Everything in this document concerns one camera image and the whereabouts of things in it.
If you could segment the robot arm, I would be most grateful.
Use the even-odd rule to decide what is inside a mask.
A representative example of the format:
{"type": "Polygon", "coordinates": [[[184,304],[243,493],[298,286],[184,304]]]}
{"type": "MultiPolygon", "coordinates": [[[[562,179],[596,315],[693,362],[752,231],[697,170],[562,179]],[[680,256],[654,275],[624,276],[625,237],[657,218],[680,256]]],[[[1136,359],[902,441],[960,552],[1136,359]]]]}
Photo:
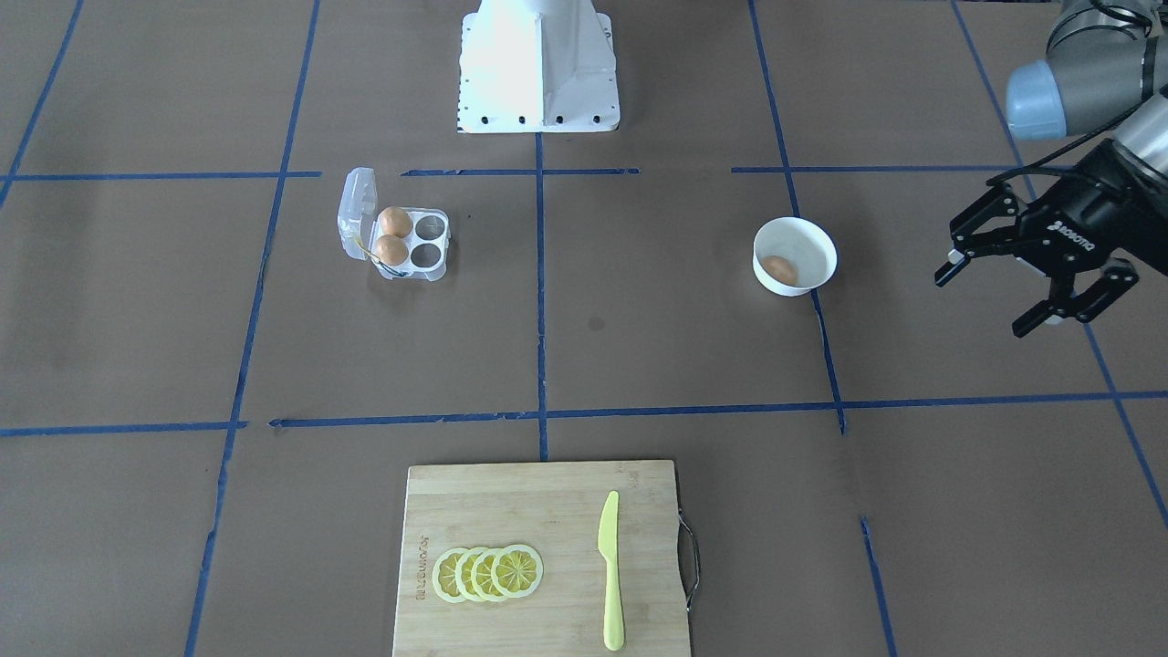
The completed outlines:
{"type": "Polygon", "coordinates": [[[990,178],[948,224],[937,286],[980,257],[1034,267],[1048,296],[1013,323],[1022,338],[1092,321],[1139,282],[1135,260],[1164,274],[1164,58],[1161,1],[1064,1],[1047,55],[1006,84],[1006,125],[1022,141],[1093,147],[1071,168],[1044,157],[990,178]]]}

